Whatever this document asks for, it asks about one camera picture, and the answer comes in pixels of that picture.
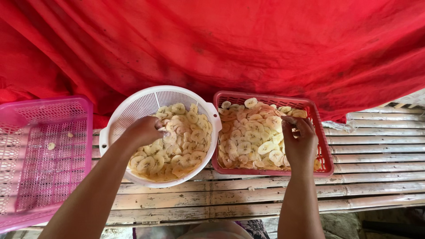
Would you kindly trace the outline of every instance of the white plastic colander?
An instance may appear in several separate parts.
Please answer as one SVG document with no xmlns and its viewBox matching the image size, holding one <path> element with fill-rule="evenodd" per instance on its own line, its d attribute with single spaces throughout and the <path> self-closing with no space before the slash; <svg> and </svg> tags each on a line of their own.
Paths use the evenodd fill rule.
<svg viewBox="0 0 425 239">
<path fill-rule="evenodd" d="M 154 182 L 133 174 L 129 167 L 127 167 L 124 178 L 145 187 L 165 188 L 180 184 L 195 176 L 205 165 L 207 165 L 214 154 L 214 150 L 217 146 L 218 132 L 221 130 L 221 121 L 212 103 L 205 102 L 199 95 L 177 86 L 161 85 L 150 87 L 136 92 L 124 100 L 112 114 L 106 128 L 100 131 L 100 155 L 103 156 L 111 144 L 113 144 L 122 133 L 124 133 L 125 129 L 136 120 L 155 114 L 159 107 L 170 106 L 176 103 L 183 103 L 186 110 L 189 110 L 190 105 L 194 103 L 198 106 L 198 114 L 205 114 L 207 116 L 213 129 L 211 133 L 211 145 L 207 151 L 207 156 L 196 169 L 179 179 Z"/>
</svg>

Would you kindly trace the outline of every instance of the basket handle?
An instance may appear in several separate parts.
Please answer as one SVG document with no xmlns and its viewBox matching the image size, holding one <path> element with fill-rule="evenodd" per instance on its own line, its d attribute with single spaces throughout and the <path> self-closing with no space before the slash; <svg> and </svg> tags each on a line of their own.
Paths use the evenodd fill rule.
<svg viewBox="0 0 425 239">
<path fill-rule="evenodd" d="M 109 144 L 108 144 L 108 135 L 109 135 L 109 129 L 108 127 L 103 128 L 100 133 L 99 133 L 99 151 L 100 151 L 100 156 L 103 156 L 106 151 L 109 148 Z"/>
<path fill-rule="evenodd" d="M 207 102 L 205 104 L 205 106 L 208 108 L 208 110 L 211 111 L 211 124 L 213 125 L 213 128 L 217 130 L 217 133 L 223 128 L 223 126 L 221 125 L 221 120 L 220 117 L 218 116 L 218 111 L 215 108 L 215 106 L 212 103 Z"/>
</svg>

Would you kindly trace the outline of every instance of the red cloth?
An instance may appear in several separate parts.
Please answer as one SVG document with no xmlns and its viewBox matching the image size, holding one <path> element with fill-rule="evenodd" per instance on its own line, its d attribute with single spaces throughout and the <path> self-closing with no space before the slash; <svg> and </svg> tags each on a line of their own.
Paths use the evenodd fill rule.
<svg viewBox="0 0 425 239">
<path fill-rule="evenodd" d="M 84 94 L 110 115 L 167 84 L 305 97 L 340 120 L 425 87 L 421 0 L 2 0 L 0 18 L 0 102 Z"/>
</svg>

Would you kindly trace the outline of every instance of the red plastic basket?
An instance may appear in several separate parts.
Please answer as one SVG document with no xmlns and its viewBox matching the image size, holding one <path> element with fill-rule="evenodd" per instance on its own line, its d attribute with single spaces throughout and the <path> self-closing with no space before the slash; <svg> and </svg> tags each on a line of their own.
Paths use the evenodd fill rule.
<svg viewBox="0 0 425 239">
<path fill-rule="evenodd" d="M 317 111 L 316 105 L 309 99 L 285 97 L 277 95 L 265 95 L 265 94 L 250 94 L 233 91 L 219 91 L 214 95 L 213 104 L 216 108 L 221 105 L 224 101 L 230 101 L 232 104 L 243 105 L 245 100 L 249 98 L 257 98 L 259 102 L 266 103 L 268 105 L 275 104 L 277 107 L 290 106 L 291 108 L 302 109 L 307 111 L 308 118 L 313 121 L 313 125 L 316 128 L 316 134 L 319 139 L 319 145 L 317 146 L 319 154 L 317 159 L 321 162 L 321 168 L 313 173 L 314 176 L 330 176 L 334 172 L 334 163 L 332 161 L 331 152 L 325 137 L 325 132 L 320 121 L 320 116 Z M 245 175 L 272 175 L 272 176 L 290 176 L 291 171 L 284 170 L 267 170 L 267 169 L 239 169 L 239 168 L 222 168 L 217 161 L 217 152 L 219 150 L 217 144 L 217 150 L 212 157 L 213 168 L 221 174 L 245 174 Z"/>
</svg>

